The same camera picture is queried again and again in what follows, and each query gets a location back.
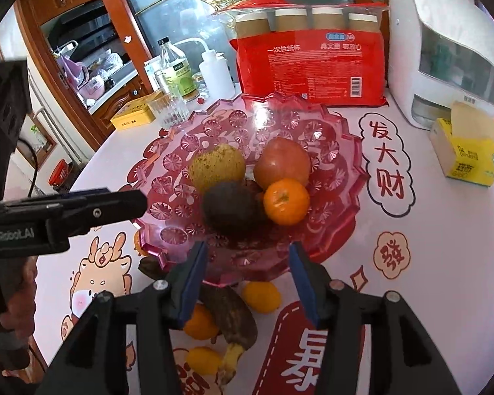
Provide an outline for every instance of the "cartoon face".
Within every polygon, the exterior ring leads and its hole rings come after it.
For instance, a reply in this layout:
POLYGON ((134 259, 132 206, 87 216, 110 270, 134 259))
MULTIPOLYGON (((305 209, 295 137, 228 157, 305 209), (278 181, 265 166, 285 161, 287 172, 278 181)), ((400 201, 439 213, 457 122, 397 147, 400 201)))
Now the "cartoon face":
POLYGON ((113 247, 104 243, 100 248, 99 238, 95 237, 90 246, 88 258, 83 258, 70 290, 70 308, 73 315, 80 318, 99 292, 107 290, 119 297, 130 294, 132 277, 128 275, 132 258, 121 257, 126 234, 119 233, 113 247))

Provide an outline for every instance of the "green bottle label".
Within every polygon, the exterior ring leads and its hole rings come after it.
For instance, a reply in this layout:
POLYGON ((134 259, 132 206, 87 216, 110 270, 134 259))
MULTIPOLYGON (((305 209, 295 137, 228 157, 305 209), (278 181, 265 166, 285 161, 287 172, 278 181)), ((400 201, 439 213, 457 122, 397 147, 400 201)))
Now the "green bottle label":
POLYGON ((178 86, 179 93, 181 93, 182 96, 185 96, 196 89, 194 81, 192 80, 192 71, 190 70, 190 65, 186 59, 164 70, 163 75, 170 86, 174 84, 178 86))

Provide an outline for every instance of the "barcode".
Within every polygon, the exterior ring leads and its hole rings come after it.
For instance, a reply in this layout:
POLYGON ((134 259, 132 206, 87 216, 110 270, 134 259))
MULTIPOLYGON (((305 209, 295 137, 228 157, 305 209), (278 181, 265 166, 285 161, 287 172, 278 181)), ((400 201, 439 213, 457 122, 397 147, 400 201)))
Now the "barcode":
POLYGON ((349 92, 350 98, 362 98, 362 77, 352 77, 349 92))

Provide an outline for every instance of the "plastic bottle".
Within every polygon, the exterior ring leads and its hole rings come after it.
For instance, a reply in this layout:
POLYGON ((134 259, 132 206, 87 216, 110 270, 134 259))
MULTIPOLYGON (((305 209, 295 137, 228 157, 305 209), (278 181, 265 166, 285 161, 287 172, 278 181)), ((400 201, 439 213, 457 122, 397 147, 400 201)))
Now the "plastic bottle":
POLYGON ((203 62, 200 64, 201 74, 213 99, 231 99, 236 91, 232 83, 227 60, 217 57, 215 50, 208 50, 201 54, 203 62))
POLYGON ((198 97, 199 92, 192 80, 192 70, 185 53, 170 43, 165 37, 158 41, 161 46, 161 73, 169 85, 176 85, 185 101, 198 97))

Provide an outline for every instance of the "cartoon animal illustration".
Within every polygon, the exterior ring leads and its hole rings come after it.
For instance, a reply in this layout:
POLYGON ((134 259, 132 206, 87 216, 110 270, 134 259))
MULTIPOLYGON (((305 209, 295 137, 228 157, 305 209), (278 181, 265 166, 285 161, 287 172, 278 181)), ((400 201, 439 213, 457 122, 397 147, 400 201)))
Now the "cartoon animal illustration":
MULTIPOLYGON (((129 255, 122 256, 126 233, 120 232, 113 246, 105 242, 99 248, 99 237, 96 236, 90 246, 90 254, 83 258, 79 270, 73 278, 69 292, 69 308, 71 314, 66 315, 61 325, 61 336, 64 341, 82 313, 101 291, 109 291, 114 296, 130 294, 132 277, 128 274, 132 265, 129 255)), ((126 346, 126 368, 131 370, 135 363, 133 344, 126 346)))

